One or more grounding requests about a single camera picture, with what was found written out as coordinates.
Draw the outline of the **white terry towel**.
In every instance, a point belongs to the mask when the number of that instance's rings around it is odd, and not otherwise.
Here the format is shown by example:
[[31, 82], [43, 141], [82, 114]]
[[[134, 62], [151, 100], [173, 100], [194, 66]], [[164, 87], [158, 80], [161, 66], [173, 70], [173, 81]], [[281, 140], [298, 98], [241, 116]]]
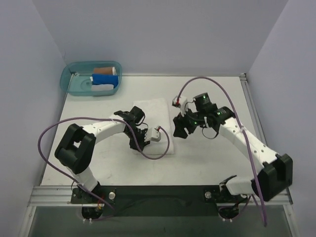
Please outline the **white terry towel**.
[[[154, 128], [161, 126], [167, 132], [170, 144], [166, 154], [173, 155], [174, 144], [171, 134], [171, 123], [167, 101], [163, 98], [142, 100], [134, 101], [133, 105], [139, 107], [145, 113], [145, 124], [142, 124], [141, 128], [146, 128], [146, 125]], [[165, 133], [161, 131], [161, 140], [159, 142], [151, 141], [150, 144], [144, 148], [143, 152], [150, 157], [157, 157], [162, 155], [166, 148], [167, 137]]]

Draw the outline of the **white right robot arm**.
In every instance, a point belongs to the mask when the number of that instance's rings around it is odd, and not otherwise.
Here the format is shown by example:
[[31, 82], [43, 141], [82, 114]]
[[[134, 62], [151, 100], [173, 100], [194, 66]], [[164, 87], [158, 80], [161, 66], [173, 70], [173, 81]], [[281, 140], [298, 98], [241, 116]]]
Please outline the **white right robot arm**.
[[219, 185], [219, 197], [230, 202], [237, 195], [256, 195], [263, 201], [270, 201], [293, 182], [293, 160], [288, 154], [280, 155], [239, 124], [235, 113], [224, 106], [218, 108], [207, 93], [193, 98], [196, 112], [189, 108], [186, 97], [176, 96], [172, 106], [179, 108], [173, 119], [174, 137], [186, 139], [197, 127], [211, 128], [216, 135], [230, 141], [247, 159], [254, 176], [242, 178], [232, 175]]

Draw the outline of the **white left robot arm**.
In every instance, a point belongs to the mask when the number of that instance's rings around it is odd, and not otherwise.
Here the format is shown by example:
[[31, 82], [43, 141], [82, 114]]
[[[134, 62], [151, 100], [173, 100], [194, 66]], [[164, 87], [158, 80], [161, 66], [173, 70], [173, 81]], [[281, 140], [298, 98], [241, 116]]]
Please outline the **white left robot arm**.
[[129, 138], [131, 149], [143, 151], [150, 144], [145, 139], [148, 130], [138, 127], [144, 118], [145, 113], [134, 106], [130, 111], [114, 112], [106, 120], [84, 126], [74, 123], [67, 128], [54, 155], [84, 187], [82, 197], [88, 203], [94, 203], [100, 197], [100, 184], [89, 167], [95, 145], [115, 134], [124, 133]]

